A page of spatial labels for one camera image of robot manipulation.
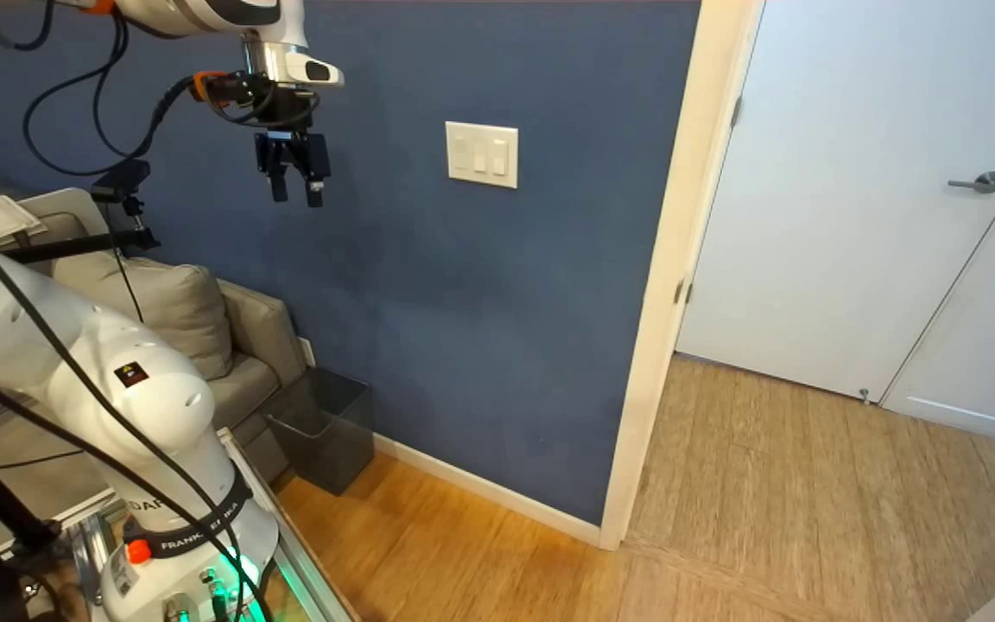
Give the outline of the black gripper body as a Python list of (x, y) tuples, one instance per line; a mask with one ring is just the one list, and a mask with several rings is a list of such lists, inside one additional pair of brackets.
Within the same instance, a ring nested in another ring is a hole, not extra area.
[(262, 173), (280, 176), (298, 170), (302, 176), (329, 176), (329, 141), (314, 132), (314, 98), (277, 91), (254, 114), (254, 164)]

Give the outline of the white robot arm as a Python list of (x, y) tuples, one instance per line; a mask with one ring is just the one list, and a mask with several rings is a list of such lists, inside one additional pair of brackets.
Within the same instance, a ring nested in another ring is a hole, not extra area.
[[(307, 53), (304, 0), (93, 0), (166, 39), (244, 39), (253, 114), (273, 138), (307, 132), (307, 104), (342, 71)], [(142, 321), (0, 256), (0, 405), (87, 450), (129, 506), (114, 620), (156, 610), (209, 572), (227, 605), (259, 597), (277, 526), (213, 432), (213, 389)]]

